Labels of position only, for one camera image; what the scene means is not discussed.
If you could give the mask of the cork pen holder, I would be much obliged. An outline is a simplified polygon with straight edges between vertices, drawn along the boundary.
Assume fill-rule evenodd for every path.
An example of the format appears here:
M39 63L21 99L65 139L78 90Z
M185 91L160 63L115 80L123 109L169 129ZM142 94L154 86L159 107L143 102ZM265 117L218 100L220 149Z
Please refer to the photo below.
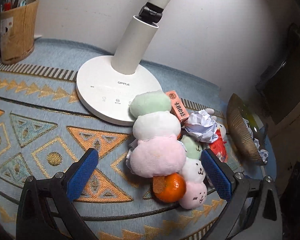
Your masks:
M17 63L33 52L38 5L38 0L28 0L25 6L0 13L2 63Z

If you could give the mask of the orange tangerine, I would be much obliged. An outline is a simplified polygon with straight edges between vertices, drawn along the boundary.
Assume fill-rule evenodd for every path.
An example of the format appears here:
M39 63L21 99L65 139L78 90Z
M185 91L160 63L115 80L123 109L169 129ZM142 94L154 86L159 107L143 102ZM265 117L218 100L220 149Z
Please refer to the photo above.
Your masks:
M152 188L158 200L173 203L183 198L186 193L186 182L180 174L173 173L168 176L153 177Z

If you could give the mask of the brown ribbed glass bowl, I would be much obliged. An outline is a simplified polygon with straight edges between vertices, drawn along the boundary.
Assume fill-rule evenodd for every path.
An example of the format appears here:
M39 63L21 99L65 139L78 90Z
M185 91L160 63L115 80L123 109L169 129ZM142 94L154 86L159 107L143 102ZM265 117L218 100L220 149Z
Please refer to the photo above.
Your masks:
M263 133L251 111L235 93L229 99L226 120L228 131L242 158L258 166L266 165L268 151Z

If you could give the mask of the three-ball plush dango large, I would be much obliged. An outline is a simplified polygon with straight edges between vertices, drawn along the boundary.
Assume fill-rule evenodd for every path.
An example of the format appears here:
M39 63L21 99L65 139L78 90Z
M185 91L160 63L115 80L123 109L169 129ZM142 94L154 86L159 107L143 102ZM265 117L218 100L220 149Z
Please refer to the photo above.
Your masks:
M143 178L168 176L184 166L186 150L178 140L181 124L171 109L171 100L162 90L139 94L131 102L135 140L126 165L132 174Z

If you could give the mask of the small orange box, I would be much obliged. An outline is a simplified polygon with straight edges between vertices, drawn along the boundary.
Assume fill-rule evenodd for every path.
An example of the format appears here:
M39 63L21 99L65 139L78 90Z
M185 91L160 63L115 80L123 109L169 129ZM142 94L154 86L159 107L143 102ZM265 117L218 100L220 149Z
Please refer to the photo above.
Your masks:
M182 100L174 90L168 91L165 94L170 98L171 101L171 113L174 114L178 118L179 122L183 125L189 118L189 113L187 112Z

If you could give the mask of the black wall television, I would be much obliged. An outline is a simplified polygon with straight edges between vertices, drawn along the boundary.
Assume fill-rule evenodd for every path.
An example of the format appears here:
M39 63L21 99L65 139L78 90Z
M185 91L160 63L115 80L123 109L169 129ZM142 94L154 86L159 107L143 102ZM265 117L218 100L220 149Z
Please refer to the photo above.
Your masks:
M266 68L255 87L276 125L300 102L300 24L288 27L283 55Z

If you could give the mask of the white cat plush doll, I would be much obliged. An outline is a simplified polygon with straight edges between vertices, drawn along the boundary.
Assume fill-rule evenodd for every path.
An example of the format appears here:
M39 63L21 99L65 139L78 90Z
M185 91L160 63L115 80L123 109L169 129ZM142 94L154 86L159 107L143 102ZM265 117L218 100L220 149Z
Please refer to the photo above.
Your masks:
M218 135L218 139L210 143L209 148L222 163L226 163L228 161L228 154L225 148L226 141L224 141L226 135L226 128L224 125L218 122L216 134Z

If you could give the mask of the paper ball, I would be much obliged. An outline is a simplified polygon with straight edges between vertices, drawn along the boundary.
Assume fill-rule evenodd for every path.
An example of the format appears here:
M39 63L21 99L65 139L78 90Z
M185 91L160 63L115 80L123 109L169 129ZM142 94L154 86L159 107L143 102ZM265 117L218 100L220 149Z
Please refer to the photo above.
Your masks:
M204 109L191 112L184 123L184 128L196 141L209 144L218 139L217 121L212 119L211 115Z

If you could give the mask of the white desk lamp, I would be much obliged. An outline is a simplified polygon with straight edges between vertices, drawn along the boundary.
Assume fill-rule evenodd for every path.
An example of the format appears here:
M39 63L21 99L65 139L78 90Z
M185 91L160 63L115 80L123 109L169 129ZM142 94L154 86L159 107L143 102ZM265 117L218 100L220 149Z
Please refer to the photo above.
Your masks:
M169 2L148 0L132 17L114 55L94 57L80 67L76 92L91 114L111 124L132 126L135 118L129 106L133 99L161 90L159 81L140 62Z

